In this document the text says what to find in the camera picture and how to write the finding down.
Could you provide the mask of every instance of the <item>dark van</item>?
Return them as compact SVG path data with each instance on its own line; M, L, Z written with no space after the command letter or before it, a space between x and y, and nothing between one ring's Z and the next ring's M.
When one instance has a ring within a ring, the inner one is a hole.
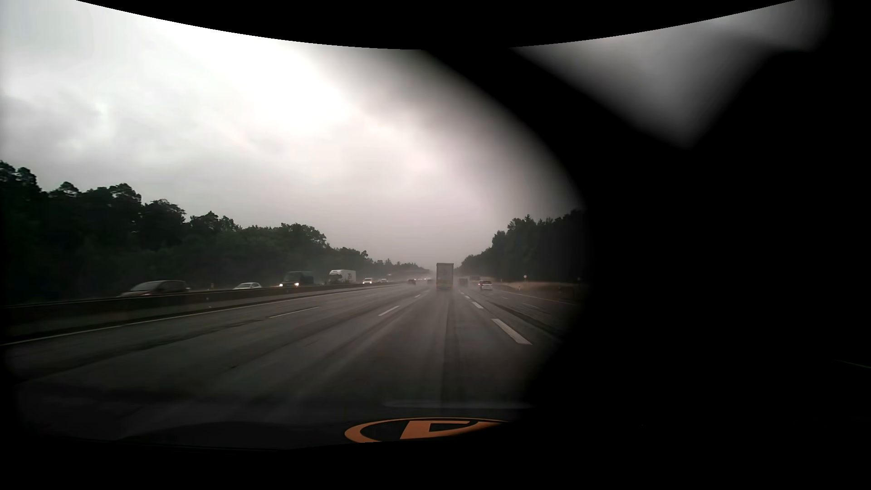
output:
M299 288L300 286L314 286L314 274L307 270L295 270L286 273L279 284L280 288Z

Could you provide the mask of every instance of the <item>orange logo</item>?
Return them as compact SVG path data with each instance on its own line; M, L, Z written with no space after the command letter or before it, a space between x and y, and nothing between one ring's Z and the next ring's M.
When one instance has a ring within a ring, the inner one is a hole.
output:
M472 417L417 417L414 419L379 420L355 425L345 431L345 437L354 442L432 439L477 431L506 422L507 420Z

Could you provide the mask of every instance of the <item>highway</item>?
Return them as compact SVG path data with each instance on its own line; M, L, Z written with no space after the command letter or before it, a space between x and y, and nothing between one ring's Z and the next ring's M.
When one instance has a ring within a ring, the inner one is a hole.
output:
M578 312L507 291L401 284L23 342L4 356L23 422L40 433L135 440L248 422L318 427L333 444L368 421L516 419ZM293 434L273 446L320 444Z

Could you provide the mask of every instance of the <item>cloud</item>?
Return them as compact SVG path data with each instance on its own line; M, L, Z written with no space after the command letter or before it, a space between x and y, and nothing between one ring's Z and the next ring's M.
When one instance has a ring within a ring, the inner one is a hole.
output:
M45 188L126 182L376 258L459 262L576 190L519 121L415 51L295 43L6 0L3 148Z

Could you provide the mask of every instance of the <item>white dashed line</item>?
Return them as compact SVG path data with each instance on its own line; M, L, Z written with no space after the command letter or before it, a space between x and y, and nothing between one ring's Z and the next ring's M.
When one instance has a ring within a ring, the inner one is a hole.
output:
M290 314L292 314L292 313L299 313L299 312L301 312L301 311L314 310L315 308L320 308L320 306L314 306L314 307L312 307L312 308L306 308L306 309L304 309L304 310L288 311L287 313L282 313L282 314L280 314L280 315L272 315L272 316L270 316L270 318L277 318L278 316L290 315Z
M502 330L505 330L505 333L507 333L509 335L509 337L513 338L514 341L517 342L518 344L532 345L532 342L523 338L522 335L520 335L519 333L514 331L514 329L512 329L510 326L506 325L505 322L503 322L502 320L500 320L498 318L491 318L491 320L493 320L493 323L499 325L499 328L501 328Z
M381 316L381 315L387 315L389 312L391 312L391 311L393 311L393 310L396 310L397 308L399 308L399 305L396 305L396 306L394 306L393 308L391 308L390 310L387 310L387 311L385 311L384 313L381 313L379 316Z

